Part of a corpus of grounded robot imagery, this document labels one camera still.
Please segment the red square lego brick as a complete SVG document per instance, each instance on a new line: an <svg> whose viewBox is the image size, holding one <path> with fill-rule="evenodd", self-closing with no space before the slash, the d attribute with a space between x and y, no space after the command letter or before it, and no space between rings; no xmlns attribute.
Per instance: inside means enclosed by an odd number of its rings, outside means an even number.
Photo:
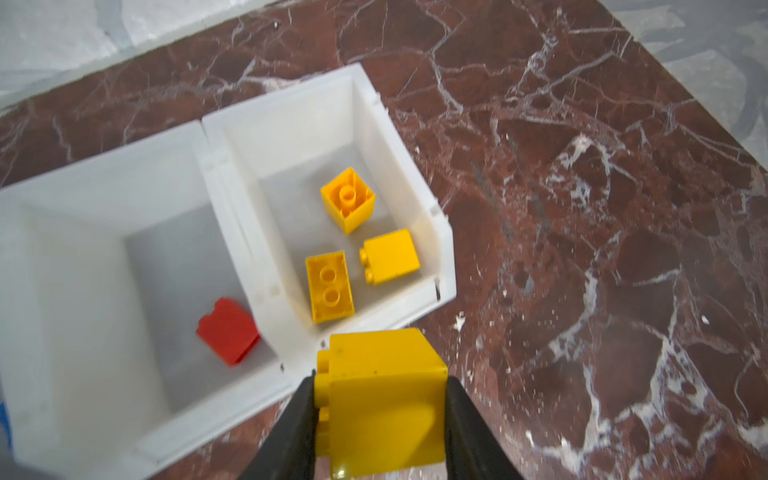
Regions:
<svg viewBox="0 0 768 480"><path fill-rule="evenodd" d="M228 367L240 364L261 339L252 315L227 297L199 320L196 334Z"/></svg>

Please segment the white three-compartment sorting bin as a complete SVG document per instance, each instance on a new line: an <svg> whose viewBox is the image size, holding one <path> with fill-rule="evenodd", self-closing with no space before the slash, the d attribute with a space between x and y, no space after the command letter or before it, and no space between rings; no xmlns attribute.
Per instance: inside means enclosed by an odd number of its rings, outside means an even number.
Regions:
<svg viewBox="0 0 768 480"><path fill-rule="evenodd" d="M345 235L323 186L376 195ZM368 284L365 240L421 267ZM305 260L344 251L355 314L315 324ZM453 231L352 64L1 191L1 474L144 479L293 392L335 334L454 299ZM261 339L228 367L196 334L227 297Z"/></svg>

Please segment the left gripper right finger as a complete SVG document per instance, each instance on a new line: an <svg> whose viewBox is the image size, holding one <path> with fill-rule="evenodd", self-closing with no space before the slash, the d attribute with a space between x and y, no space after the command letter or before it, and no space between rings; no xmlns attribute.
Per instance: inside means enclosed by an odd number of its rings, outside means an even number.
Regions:
<svg viewBox="0 0 768 480"><path fill-rule="evenodd" d="M524 479L454 376L446 383L444 445L450 480Z"/></svg>

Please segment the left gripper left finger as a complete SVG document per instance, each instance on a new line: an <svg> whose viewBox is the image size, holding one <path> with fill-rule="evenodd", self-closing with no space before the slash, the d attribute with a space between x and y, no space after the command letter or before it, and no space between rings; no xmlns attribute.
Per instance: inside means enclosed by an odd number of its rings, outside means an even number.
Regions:
<svg viewBox="0 0 768 480"><path fill-rule="evenodd" d="M305 377L239 480L313 479L319 409L315 375Z"/></svg>

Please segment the small yellow lego brick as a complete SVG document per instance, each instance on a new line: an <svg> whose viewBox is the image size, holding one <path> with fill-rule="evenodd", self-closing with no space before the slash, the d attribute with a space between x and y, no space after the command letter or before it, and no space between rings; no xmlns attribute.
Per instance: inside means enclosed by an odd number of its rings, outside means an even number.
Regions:
<svg viewBox="0 0 768 480"><path fill-rule="evenodd" d="M368 284L378 285L420 269L421 264L408 229L393 231L363 242L360 262Z"/></svg>

